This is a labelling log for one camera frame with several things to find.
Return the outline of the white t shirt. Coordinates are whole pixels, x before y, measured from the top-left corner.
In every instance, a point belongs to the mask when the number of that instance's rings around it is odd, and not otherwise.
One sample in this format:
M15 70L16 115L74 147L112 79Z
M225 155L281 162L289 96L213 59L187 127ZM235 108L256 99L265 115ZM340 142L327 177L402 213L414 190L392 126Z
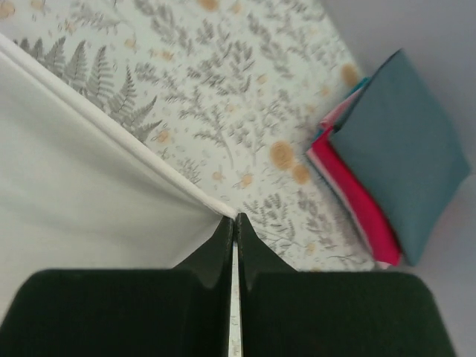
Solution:
M169 268L235 209L1 39L1 310L48 268Z

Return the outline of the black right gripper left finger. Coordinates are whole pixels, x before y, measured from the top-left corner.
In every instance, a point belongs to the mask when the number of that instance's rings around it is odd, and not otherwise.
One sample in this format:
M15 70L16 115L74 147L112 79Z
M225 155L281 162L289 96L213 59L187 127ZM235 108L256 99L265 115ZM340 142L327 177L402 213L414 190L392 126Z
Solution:
M48 269L20 287L3 356L226 356L234 223L171 269Z

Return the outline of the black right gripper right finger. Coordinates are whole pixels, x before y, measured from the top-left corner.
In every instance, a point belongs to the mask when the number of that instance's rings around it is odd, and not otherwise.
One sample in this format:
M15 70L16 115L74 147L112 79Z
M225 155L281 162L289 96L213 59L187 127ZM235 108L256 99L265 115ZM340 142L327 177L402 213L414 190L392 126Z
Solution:
M447 213L415 268L296 271L237 220L245 356L473 356L475 218Z

